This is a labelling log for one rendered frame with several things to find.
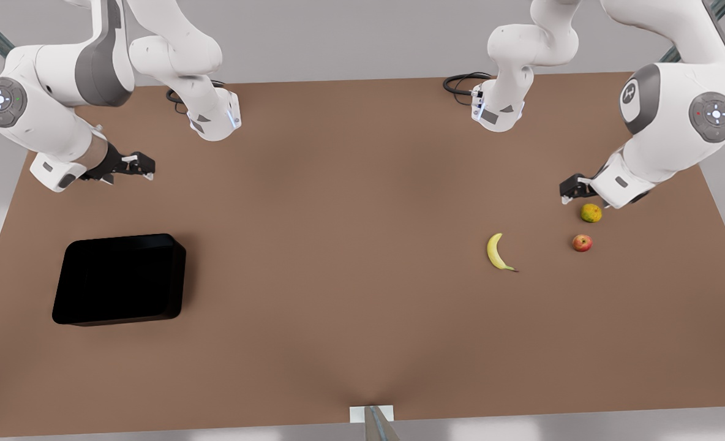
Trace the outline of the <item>yellow banana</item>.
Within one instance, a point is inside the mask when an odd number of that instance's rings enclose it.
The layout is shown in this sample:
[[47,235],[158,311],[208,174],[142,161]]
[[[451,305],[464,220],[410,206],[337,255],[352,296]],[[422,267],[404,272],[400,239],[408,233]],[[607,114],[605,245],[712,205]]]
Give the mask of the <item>yellow banana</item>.
[[489,238],[487,246],[486,246],[487,256],[488,256],[491,264],[494,265],[495,268],[502,269],[502,270],[509,270],[509,271],[513,271],[514,273],[517,273],[519,270],[507,265],[507,263],[505,263],[503,261],[503,258],[500,256],[500,253],[498,251],[498,243],[500,242],[502,236],[503,236],[502,233],[497,233],[497,234],[492,235]]

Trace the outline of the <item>black storage box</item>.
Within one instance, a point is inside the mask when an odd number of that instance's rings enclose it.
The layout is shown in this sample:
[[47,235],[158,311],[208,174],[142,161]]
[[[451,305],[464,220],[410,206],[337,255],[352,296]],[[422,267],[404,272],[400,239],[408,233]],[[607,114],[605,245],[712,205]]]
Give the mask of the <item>black storage box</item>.
[[52,321],[100,326],[174,319],[187,251],[166,233],[91,238],[66,247]]

